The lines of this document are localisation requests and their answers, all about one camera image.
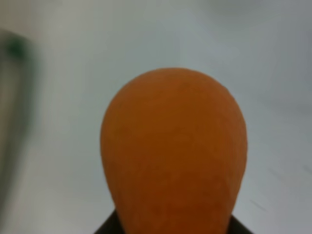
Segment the white linen bag green handles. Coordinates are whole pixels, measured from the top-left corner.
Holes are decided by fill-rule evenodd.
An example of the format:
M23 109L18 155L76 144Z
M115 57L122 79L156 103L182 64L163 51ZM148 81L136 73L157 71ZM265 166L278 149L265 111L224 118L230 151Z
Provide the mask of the white linen bag green handles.
M36 85L33 43L11 31L0 30L0 156L21 142L33 113Z

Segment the orange with stem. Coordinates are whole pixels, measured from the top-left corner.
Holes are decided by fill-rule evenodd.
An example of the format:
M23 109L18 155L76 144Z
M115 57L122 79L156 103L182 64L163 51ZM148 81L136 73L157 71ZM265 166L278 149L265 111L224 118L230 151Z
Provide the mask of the orange with stem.
M201 72L144 73L101 127L105 177L127 234L226 234L247 162L242 112Z

